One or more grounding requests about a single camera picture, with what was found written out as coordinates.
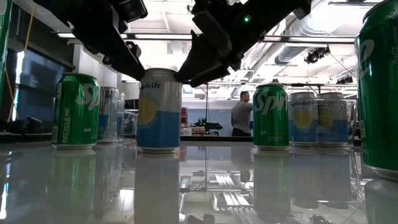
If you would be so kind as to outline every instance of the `green light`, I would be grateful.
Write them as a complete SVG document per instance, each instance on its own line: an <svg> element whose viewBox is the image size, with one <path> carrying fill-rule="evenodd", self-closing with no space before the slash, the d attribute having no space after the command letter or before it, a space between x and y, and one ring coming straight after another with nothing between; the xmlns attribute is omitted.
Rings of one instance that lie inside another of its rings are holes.
<svg viewBox="0 0 398 224"><path fill-rule="evenodd" d="M243 19L244 22L249 22L250 20L251 20L251 16L250 15L245 16L244 19Z"/></svg>

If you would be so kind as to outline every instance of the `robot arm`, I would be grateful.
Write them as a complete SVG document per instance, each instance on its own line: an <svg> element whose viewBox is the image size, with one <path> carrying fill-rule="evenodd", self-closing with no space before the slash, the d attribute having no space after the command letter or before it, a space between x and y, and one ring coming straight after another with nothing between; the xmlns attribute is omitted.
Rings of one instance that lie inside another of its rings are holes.
<svg viewBox="0 0 398 224"><path fill-rule="evenodd" d="M47 8L93 53L105 55L104 63L140 80L144 68L140 49L124 43L120 33L127 22L147 15L142 0L34 0ZM291 12L301 19L310 13L312 0L248 0L230 6L226 0L195 0L193 21L203 32L191 31L192 48L175 74L192 87L239 70L243 54Z"/></svg>
<svg viewBox="0 0 398 224"><path fill-rule="evenodd" d="M302 19L312 0L248 0L229 6L225 0L195 0L192 48L175 78L195 87L240 69L243 54L292 11Z"/></svg>

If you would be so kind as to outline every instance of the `reflective table surface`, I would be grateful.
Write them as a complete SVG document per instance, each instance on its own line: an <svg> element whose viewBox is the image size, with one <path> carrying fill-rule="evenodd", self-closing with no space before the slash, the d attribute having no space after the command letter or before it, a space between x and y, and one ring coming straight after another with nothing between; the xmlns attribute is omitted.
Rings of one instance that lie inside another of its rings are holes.
<svg viewBox="0 0 398 224"><path fill-rule="evenodd" d="M173 154L132 140L83 151L2 144L0 223L398 222L398 184L359 180L350 150L181 143Z"/></svg>

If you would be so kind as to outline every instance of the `yellow lemon graphic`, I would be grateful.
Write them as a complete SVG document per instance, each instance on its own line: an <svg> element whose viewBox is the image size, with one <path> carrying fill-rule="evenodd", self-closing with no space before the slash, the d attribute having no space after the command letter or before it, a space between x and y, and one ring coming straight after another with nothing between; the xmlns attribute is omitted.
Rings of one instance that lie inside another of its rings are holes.
<svg viewBox="0 0 398 224"><path fill-rule="evenodd" d="M139 99L138 124L147 125L155 119L157 103L150 97Z"/></svg>
<svg viewBox="0 0 398 224"><path fill-rule="evenodd" d="M325 128L333 127L333 115L327 110L319 111L319 125Z"/></svg>
<svg viewBox="0 0 398 224"><path fill-rule="evenodd" d="M307 110L297 111L294 116L294 125L298 128L309 128L312 124L312 115Z"/></svg>

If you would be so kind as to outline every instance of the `man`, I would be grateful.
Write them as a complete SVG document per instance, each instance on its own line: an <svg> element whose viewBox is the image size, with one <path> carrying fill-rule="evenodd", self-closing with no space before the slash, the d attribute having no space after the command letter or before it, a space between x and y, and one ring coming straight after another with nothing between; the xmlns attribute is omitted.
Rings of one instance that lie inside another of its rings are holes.
<svg viewBox="0 0 398 224"><path fill-rule="evenodd" d="M250 137L250 112L253 105L248 103L250 100L249 92L241 92L241 100L232 108L231 124L233 127L232 137Z"/></svg>

